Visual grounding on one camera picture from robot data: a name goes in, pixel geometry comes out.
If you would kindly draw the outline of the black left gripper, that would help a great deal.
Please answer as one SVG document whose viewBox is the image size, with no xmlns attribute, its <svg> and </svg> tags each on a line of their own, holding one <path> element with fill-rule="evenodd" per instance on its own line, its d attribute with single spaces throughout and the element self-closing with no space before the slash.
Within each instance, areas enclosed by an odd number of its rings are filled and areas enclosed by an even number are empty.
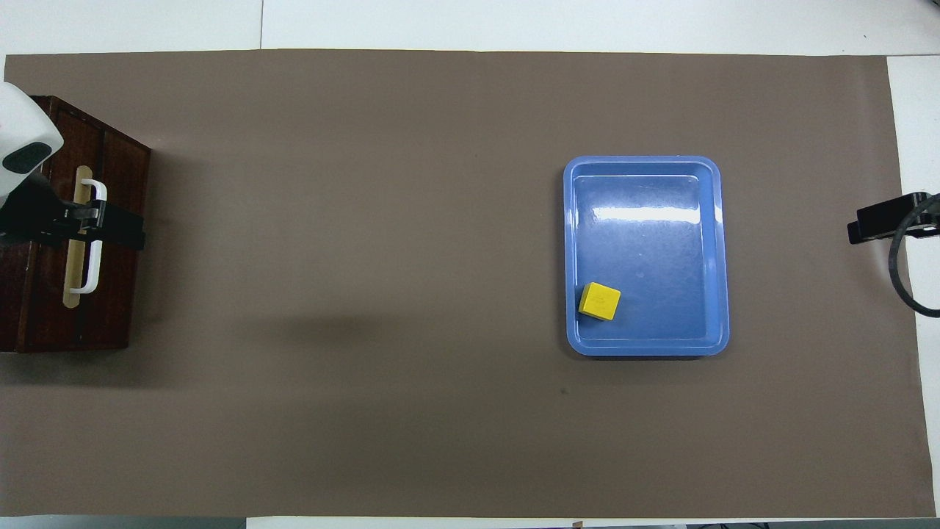
<svg viewBox="0 0 940 529">
<path fill-rule="evenodd" d="M 4 199 L 1 210 L 1 244 L 21 245 L 43 243 L 48 239 L 44 231 L 56 218 L 56 239 L 60 241 L 90 241 L 124 245 L 143 251 L 145 232 L 143 217 L 110 201 L 91 200 L 90 204 L 64 202 L 58 215 L 58 197 L 48 180 L 23 180 Z M 96 214 L 87 221 L 90 207 Z"/>
</svg>

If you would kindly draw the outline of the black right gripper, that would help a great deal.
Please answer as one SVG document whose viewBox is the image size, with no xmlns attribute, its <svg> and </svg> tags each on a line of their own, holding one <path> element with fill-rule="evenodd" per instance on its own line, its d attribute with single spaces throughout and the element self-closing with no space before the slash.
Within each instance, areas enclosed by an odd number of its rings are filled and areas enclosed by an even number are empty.
<svg viewBox="0 0 940 529">
<path fill-rule="evenodd" d="M 848 242 L 859 245 L 892 237 L 902 220 L 914 209 L 911 237 L 937 237 L 939 234 L 939 194 L 919 202 L 919 194 L 905 194 L 856 210 L 856 220 L 848 224 Z"/>
</svg>

